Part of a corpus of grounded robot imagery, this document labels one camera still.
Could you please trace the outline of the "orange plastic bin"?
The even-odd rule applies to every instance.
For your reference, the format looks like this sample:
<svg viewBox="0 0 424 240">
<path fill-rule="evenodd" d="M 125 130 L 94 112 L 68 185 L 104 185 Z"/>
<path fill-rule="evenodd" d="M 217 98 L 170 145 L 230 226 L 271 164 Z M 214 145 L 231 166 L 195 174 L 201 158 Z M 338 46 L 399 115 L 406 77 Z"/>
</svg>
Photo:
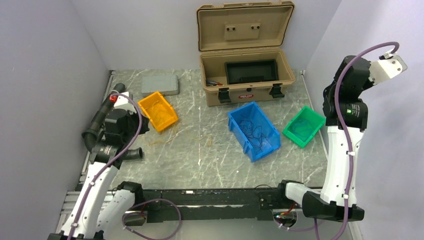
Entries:
<svg viewBox="0 0 424 240">
<path fill-rule="evenodd" d="M 179 120 L 174 108 L 158 91 L 138 101 L 138 106 L 157 132 L 164 131 Z"/>
</svg>

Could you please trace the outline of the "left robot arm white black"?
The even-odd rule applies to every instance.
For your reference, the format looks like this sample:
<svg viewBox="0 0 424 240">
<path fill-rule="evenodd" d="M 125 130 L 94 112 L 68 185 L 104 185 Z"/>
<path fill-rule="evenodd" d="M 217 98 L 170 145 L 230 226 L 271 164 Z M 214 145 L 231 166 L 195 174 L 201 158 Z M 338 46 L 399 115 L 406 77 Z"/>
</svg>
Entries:
<svg viewBox="0 0 424 240">
<path fill-rule="evenodd" d="M 114 218 L 144 203 L 143 188 L 135 182 L 122 182 L 112 201 L 102 207 L 112 180 L 122 161 L 142 157 L 142 149 L 130 150 L 138 135 L 149 130 L 148 118 L 138 107 L 102 106 L 83 132 L 85 146 L 94 158 L 77 201 L 58 233 L 50 240 L 104 240 Z"/>
</svg>

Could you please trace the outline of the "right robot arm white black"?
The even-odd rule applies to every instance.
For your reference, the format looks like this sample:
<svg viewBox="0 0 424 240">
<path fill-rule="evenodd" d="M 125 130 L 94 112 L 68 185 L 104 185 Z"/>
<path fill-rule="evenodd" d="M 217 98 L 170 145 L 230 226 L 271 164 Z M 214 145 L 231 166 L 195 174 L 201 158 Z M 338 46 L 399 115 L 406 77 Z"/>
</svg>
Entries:
<svg viewBox="0 0 424 240">
<path fill-rule="evenodd" d="M 362 91 L 369 89 L 370 61 L 354 56 L 343 58 L 333 82 L 323 91 L 323 112 L 328 134 L 328 160 L 324 185 L 321 192 L 312 190 L 296 181 L 286 181 L 285 188 L 275 194 L 276 203 L 287 208 L 293 202 L 301 206 L 307 218 L 342 222 L 347 215 L 349 222 L 364 219 L 365 210 L 357 205 L 355 178 L 350 180 L 348 204 L 345 190 L 349 179 L 350 155 L 356 161 L 359 146 L 367 128 L 368 107 L 359 98 Z M 344 75 L 339 92 L 337 81 L 343 69 L 352 62 Z"/>
</svg>

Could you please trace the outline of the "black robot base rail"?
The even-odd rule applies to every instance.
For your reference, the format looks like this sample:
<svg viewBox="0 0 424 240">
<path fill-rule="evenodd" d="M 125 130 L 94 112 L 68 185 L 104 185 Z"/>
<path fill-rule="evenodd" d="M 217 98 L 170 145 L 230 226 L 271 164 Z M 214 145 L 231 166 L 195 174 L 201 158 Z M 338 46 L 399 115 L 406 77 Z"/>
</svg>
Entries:
<svg viewBox="0 0 424 240">
<path fill-rule="evenodd" d="M 109 190 L 102 207 L 109 204 L 118 191 Z M 62 212 L 70 216 L 80 192 L 66 195 Z M 147 223 L 191 220 L 257 219 L 273 221 L 274 215 L 293 212 L 300 205 L 285 197 L 282 183 L 277 187 L 218 189 L 144 189 L 143 200 L 113 220 L 128 221 L 136 213 L 146 216 Z"/>
</svg>

